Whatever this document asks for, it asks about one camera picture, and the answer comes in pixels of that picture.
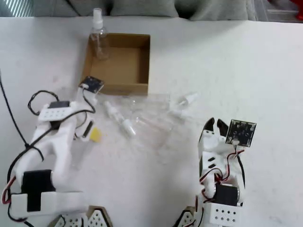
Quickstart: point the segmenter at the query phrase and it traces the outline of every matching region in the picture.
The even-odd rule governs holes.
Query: red object
[[[299,13],[297,15],[298,20],[303,20],[303,0],[290,0],[293,3],[297,4],[299,7]]]

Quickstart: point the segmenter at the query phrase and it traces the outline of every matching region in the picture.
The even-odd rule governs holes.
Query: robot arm
[[[58,127],[44,136],[17,163],[15,172],[21,193],[11,196],[13,216],[23,218],[87,210],[88,205],[83,192],[58,191],[66,186],[74,136],[83,142],[89,140],[94,125],[92,114],[97,104],[96,94],[103,84],[98,79],[87,77],[79,86],[75,101],[57,101],[43,107],[32,141],[50,127],[54,125]],[[88,111],[72,115],[81,110]],[[56,156],[54,168],[36,170],[43,161],[42,158],[47,158],[50,154]]]
[[[196,196],[194,221],[179,221],[176,227],[238,226],[245,183],[237,157],[250,147],[256,124],[232,120],[228,127],[219,119],[220,134],[216,134],[214,122],[212,118],[205,124],[198,144],[202,190]]]

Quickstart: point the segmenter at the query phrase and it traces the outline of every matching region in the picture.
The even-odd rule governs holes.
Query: brown box
[[[108,42],[109,59],[99,60],[89,40],[81,80],[87,76],[103,80],[105,94],[147,94],[150,36],[110,33]]]

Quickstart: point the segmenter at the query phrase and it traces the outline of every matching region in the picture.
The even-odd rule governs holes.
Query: gray cushion
[[[114,0],[110,15],[178,17],[174,0]]]
[[[248,20],[251,0],[201,0],[190,20]]]
[[[33,0],[35,17],[76,17],[92,15],[94,8],[102,8],[107,15],[108,0]]]

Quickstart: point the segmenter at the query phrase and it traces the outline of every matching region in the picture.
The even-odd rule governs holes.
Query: white tabletop
[[[40,89],[64,92],[80,80],[91,19],[0,18],[0,68],[15,118],[27,140],[36,118],[27,110]],[[303,25],[190,22],[180,18],[107,17],[110,32],[151,35],[150,93],[201,96],[190,111],[203,119],[187,143],[166,152],[135,152],[106,132],[77,173],[91,204],[117,227],[169,227],[194,204],[197,141],[205,120],[256,122],[243,154],[246,200],[241,226],[300,226],[303,185]],[[46,99],[36,101],[36,106]],[[0,98],[0,186],[23,149]],[[2,226],[15,226],[0,206]],[[44,226],[50,218],[30,218]]]

